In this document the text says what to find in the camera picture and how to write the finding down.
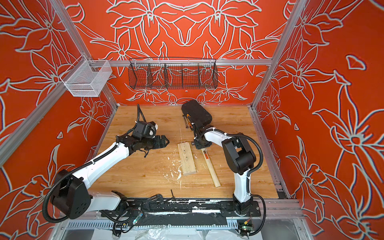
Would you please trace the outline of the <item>wooden handle claw hammer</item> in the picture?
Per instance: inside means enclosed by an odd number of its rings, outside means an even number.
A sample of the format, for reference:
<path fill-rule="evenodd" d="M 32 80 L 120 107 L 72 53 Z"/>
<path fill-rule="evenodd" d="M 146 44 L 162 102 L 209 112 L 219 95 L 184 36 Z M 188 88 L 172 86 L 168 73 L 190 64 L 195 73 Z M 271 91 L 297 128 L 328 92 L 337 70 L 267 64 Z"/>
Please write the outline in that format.
<path fill-rule="evenodd" d="M 212 178 L 212 180 L 213 180 L 214 186 L 215 186 L 216 188 L 218 188 L 218 187 L 221 186 L 221 183 L 220 183 L 220 181 L 219 181 L 219 179 L 218 179 L 218 176 L 217 176 L 217 174 L 216 174 L 216 171 L 215 171 L 215 169 L 214 169 L 214 167 L 213 167 L 213 164 L 212 164 L 212 161 L 211 161 L 211 159 L 210 159 L 210 157 L 209 157 L 208 151 L 207 151 L 206 148 L 201 149 L 201 151 L 202 151 L 202 153 L 203 153 L 203 157 L 204 157 L 204 159 L 205 159 L 206 165 L 207 165 L 208 170 L 209 170 L 209 172 L 210 172 L 210 175 L 211 175 L 211 178 Z"/>

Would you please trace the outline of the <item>light wooden block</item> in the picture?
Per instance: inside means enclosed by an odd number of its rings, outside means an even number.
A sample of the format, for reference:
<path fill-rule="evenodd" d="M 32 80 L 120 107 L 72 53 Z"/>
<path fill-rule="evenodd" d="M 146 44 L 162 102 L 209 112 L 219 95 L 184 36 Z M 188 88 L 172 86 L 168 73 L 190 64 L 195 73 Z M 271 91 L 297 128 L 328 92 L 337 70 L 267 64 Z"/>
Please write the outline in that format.
<path fill-rule="evenodd" d="M 191 144 L 189 142 L 178 144 L 179 155 L 181 159 L 183 175 L 192 175 L 197 172 L 194 156 L 191 150 Z"/>

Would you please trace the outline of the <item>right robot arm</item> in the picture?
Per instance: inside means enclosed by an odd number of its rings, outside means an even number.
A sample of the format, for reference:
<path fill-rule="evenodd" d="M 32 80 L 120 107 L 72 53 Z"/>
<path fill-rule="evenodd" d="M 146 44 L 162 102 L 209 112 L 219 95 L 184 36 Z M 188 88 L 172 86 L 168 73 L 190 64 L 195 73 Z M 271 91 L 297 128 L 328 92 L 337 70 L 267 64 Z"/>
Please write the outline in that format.
<path fill-rule="evenodd" d="M 227 164 L 235 177 L 234 212 L 240 216 L 248 214 L 253 205 L 251 174 L 258 170 L 264 161 L 259 144 L 244 134 L 228 134 L 211 126 L 199 129 L 192 127 L 192 131 L 197 149 L 212 144 L 223 148 Z"/>

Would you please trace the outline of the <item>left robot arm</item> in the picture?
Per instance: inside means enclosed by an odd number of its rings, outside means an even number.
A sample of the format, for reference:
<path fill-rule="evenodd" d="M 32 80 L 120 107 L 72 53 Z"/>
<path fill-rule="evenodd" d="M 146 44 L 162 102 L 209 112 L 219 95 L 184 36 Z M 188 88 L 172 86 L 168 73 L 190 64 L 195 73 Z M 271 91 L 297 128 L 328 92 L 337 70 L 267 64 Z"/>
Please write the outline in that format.
<path fill-rule="evenodd" d="M 137 139 L 127 134 L 116 137 L 104 152 L 71 170 L 62 170 L 46 194 L 42 204 L 42 215 L 49 223 L 60 223 L 76 219 L 87 212 L 115 211 L 122 209 L 123 195 L 89 193 L 89 188 L 110 168 L 136 151 L 165 148 L 170 141 L 164 135 Z"/>

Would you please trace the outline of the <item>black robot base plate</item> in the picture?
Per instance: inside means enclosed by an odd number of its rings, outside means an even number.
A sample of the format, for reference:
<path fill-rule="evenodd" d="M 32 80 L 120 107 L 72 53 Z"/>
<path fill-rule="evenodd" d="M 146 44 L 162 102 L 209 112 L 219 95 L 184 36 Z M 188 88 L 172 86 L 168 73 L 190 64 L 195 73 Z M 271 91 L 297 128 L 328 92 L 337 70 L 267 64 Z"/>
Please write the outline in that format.
<path fill-rule="evenodd" d="M 240 204 L 234 199 L 164 199 L 162 195 L 148 199 L 124 198 L 114 210 L 103 210 L 101 216 L 120 220 L 131 215 L 143 214 L 216 214 L 222 217 L 260 217 L 262 215 L 258 202 L 248 201 Z"/>

